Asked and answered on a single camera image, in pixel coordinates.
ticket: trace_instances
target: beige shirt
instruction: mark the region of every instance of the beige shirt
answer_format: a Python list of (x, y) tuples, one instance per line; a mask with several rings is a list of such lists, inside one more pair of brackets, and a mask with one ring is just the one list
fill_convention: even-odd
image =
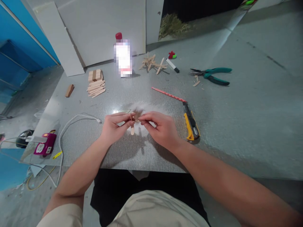
[[(82, 210), (65, 204), (49, 212), (37, 227), (82, 227)], [(209, 227), (203, 217), (180, 200), (163, 191), (142, 191), (132, 195), (119, 211), (113, 226)]]

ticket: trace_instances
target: textured tabletop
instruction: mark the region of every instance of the textured tabletop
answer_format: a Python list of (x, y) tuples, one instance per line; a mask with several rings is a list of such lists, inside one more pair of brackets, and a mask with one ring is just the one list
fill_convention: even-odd
[[(215, 155), (253, 177), (303, 179), (301, 101), (302, 78), (291, 77), (257, 49), (230, 34), (227, 29), (211, 25), (212, 32), (191, 39), (168, 42), (150, 52), (160, 63), (170, 51), (180, 73), (168, 66), (156, 75), (154, 69), (137, 70), (141, 55), (133, 57), (134, 75), (120, 78), (114, 64), (90, 67), (85, 75), (67, 77), (63, 73), (54, 94), (35, 130), (41, 136), (52, 129), (59, 135), (65, 124), (76, 114), (86, 113), (104, 120), (105, 115), (128, 110), (135, 103), (148, 110), (171, 115), (178, 133), (186, 138), (187, 129), (180, 101), (151, 89), (155, 87), (185, 99), (193, 111), (201, 132), (196, 146)], [(229, 67), (231, 73), (217, 74), (227, 80), (227, 87), (200, 78), (193, 87), (190, 68)], [(88, 71), (102, 69), (107, 91), (92, 99), (87, 95)], [(70, 98), (65, 92), (70, 84), (75, 89)], [(95, 120), (77, 118), (63, 135), (63, 165), (70, 166), (100, 135), (102, 125)], [(102, 168), (184, 172), (174, 155), (157, 145), (144, 128), (137, 134), (129, 132), (111, 146)], [(25, 160), (34, 164), (59, 165), (58, 139), (52, 155), (42, 158), (29, 155)]]

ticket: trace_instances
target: hay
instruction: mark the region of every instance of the hay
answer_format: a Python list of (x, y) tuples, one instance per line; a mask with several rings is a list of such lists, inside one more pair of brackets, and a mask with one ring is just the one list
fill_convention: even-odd
[(167, 35), (177, 37), (183, 32), (187, 32), (191, 26), (188, 23), (182, 23), (177, 14), (166, 14), (162, 20), (159, 31), (159, 40)]

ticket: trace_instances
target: hand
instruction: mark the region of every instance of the hand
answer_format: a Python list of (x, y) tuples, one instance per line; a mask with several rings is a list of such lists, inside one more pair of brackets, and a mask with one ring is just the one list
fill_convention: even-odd
[(141, 125), (144, 125), (152, 138), (169, 151), (176, 149), (183, 141), (177, 132), (175, 122), (171, 116), (151, 111), (138, 118)]
[[(120, 122), (125, 121), (121, 126), (117, 125)], [(100, 139), (107, 143), (108, 146), (112, 145), (114, 142), (118, 141), (126, 132), (126, 130), (134, 125), (134, 121), (130, 120), (129, 113), (115, 113), (111, 115), (106, 115), (103, 123), (103, 129), (100, 135)]]

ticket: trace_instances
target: red bottle cap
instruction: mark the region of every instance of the red bottle cap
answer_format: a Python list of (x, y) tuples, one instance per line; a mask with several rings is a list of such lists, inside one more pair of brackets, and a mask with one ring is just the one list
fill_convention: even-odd
[(118, 33), (116, 34), (116, 39), (122, 39), (122, 33), (118, 32)]

